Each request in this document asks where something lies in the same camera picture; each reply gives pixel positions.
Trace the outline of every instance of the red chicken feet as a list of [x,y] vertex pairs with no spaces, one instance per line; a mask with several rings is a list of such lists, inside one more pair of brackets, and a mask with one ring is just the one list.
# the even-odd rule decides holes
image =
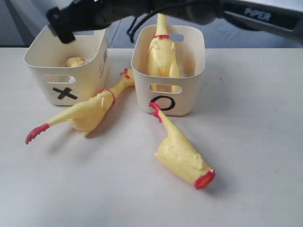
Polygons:
[[47,130],[49,128],[48,123],[44,123],[43,125],[40,125],[39,127],[33,129],[28,135],[25,140],[25,143],[28,144],[30,141],[32,141],[34,138],[36,138],[37,135],[42,133],[43,131]]
[[154,102],[151,102],[151,103],[149,104],[149,106],[152,107],[152,108],[154,108],[154,109],[156,110],[155,112],[152,112],[152,114],[153,114],[156,118],[159,119],[159,122],[162,122],[162,119],[161,119],[161,117],[159,116],[160,107],[159,107],[156,103],[154,103]]

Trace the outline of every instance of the white tabletop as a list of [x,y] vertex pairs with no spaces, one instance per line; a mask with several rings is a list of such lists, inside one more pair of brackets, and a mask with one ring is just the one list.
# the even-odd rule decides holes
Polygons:
[[[200,191],[154,158],[166,132],[134,88],[88,139],[65,122],[26,145],[64,107],[45,100],[25,52],[0,49],[1,226],[303,226],[303,50],[206,50],[194,110],[171,117],[215,168]],[[109,50],[107,87],[131,56]]]

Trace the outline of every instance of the white plastic bin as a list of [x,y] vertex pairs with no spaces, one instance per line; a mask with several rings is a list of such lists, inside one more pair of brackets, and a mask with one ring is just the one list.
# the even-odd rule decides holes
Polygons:
[[[205,68],[204,37],[201,31],[190,26],[168,25],[167,28],[170,34],[184,37],[182,42],[175,41],[177,64],[180,75],[184,69],[184,77],[147,75],[148,48],[155,36],[156,25],[147,26],[139,34],[132,57],[137,101],[147,113],[154,111],[149,107],[149,102],[154,101],[166,115],[182,116],[192,111],[201,85]],[[177,93],[152,91],[151,84],[175,85],[179,90]]]
[[[104,86],[108,71],[105,29],[75,37],[76,41],[62,44],[46,26],[24,56],[45,98],[53,105],[88,100]],[[86,63],[68,68],[70,57],[84,58]]]

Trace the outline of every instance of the background wall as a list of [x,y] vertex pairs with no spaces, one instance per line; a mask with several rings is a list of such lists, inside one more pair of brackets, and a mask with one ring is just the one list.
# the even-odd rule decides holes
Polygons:
[[[45,10],[56,5],[67,6],[71,0],[0,0],[0,45],[30,45],[34,37],[47,25]],[[107,29],[110,48],[133,48],[126,31],[132,17],[113,23]],[[157,17],[148,20],[142,27],[156,24]],[[265,32],[240,30],[223,19],[217,19],[206,26],[199,26],[183,20],[168,17],[168,24],[188,25],[201,30],[206,48],[302,48],[297,42]]]

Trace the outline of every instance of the cross symbol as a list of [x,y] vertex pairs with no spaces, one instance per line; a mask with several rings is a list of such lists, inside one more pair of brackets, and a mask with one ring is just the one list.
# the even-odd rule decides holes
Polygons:
[[66,96],[69,97],[69,98],[75,99],[75,100],[78,98],[78,97],[76,97],[76,96],[74,96],[70,93],[72,91],[72,89],[70,89],[69,87],[66,87],[63,91],[54,87],[53,91],[60,93],[59,96],[58,96],[59,100],[62,100]]

